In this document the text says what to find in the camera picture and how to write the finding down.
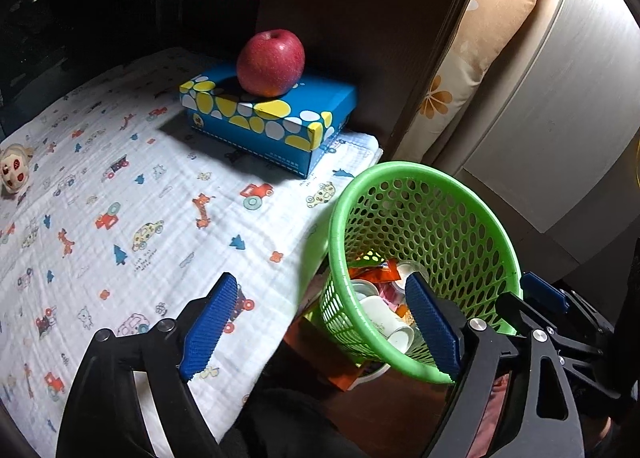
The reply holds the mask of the cartoon print white blanket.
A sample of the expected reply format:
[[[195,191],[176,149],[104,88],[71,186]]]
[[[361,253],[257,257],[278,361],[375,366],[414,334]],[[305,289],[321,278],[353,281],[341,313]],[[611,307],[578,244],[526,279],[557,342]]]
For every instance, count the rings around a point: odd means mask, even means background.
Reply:
[[[190,382],[209,430],[235,422],[326,254],[333,204],[378,162],[372,136],[336,135],[308,178],[195,132],[185,54],[116,66],[17,129],[26,188],[1,201],[1,400],[35,452],[55,453],[93,334],[148,331],[221,274],[240,303]]]

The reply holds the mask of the green plastic mesh basket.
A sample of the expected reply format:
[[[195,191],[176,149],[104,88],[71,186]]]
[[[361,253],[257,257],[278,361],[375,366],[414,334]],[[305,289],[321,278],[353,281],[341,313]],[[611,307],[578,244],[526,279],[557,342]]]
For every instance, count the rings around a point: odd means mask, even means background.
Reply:
[[[499,333],[498,296],[523,294],[511,240],[477,194],[441,171],[385,162],[356,176],[337,199],[328,234],[330,277],[319,311],[329,337],[356,363],[376,360],[413,379],[450,384],[423,339],[400,352],[360,307],[349,272],[393,259],[416,265],[441,299]]]

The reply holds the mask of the blue yellow tissue box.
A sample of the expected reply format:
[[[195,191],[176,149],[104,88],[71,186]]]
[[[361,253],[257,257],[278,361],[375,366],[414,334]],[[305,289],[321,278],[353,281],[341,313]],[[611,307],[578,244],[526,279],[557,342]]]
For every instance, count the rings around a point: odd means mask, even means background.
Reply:
[[[357,88],[303,76],[274,98],[247,94],[232,66],[214,66],[179,87],[191,127],[306,178],[357,106]]]

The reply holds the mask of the white paper cup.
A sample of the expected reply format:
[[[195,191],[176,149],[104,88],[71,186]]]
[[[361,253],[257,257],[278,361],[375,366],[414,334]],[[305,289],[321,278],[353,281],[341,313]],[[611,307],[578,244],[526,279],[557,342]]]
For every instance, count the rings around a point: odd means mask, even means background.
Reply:
[[[359,301],[363,313],[384,339],[402,354],[414,340],[414,330],[402,321],[379,296],[366,296]]]

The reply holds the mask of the floral beige pillow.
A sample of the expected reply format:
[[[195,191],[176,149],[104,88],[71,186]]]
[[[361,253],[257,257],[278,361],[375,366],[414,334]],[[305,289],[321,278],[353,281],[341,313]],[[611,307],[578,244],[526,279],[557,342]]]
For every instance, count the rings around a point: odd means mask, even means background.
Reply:
[[[491,63],[533,11],[536,0],[470,0],[430,88],[394,157],[419,162],[480,87]]]

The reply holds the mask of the white red plush toy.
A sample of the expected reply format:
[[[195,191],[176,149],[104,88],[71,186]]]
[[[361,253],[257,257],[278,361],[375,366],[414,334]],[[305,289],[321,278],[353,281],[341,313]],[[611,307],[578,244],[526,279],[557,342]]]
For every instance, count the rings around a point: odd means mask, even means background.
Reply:
[[[29,180],[29,163],[34,150],[21,144],[6,147],[1,153],[1,182],[4,190],[10,195],[21,191]]]

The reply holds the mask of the orange snack wrapper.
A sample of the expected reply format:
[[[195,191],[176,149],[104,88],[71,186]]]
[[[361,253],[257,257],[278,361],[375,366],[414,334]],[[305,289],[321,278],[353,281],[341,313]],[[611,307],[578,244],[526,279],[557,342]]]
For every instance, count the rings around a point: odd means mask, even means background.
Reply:
[[[382,262],[358,261],[348,269],[349,278],[360,279],[373,283],[373,285],[385,285],[400,279],[396,259],[384,259]]]

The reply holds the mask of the white plastic lid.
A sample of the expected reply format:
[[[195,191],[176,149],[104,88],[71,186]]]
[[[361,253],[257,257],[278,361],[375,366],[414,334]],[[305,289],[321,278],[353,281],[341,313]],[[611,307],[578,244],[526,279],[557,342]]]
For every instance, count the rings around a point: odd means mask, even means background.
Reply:
[[[381,378],[389,370],[389,364],[383,364],[379,362],[367,363],[361,367],[361,374],[359,374],[358,378],[354,382],[352,382],[352,384],[347,389],[349,391],[352,391],[358,388],[358,386],[362,386],[364,383],[369,383],[378,378]]]

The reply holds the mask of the red apple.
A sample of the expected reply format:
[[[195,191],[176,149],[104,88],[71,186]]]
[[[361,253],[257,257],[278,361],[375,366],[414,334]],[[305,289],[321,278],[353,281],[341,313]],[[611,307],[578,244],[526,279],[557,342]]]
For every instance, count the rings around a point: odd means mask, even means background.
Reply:
[[[302,42],[288,30],[271,30],[254,35],[236,62],[241,87],[259,97],[286,94],[302,77],[305,66]]]

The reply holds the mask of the pink snack wrapper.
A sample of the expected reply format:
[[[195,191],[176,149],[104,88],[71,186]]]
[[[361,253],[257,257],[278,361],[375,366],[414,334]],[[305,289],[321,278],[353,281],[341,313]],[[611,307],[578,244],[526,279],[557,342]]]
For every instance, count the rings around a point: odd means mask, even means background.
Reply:
[[[383,282],[378,285],[378,295],[392,309],[396,311],[398,306],[405,301],[405,292],[398,288],[396,282]]]

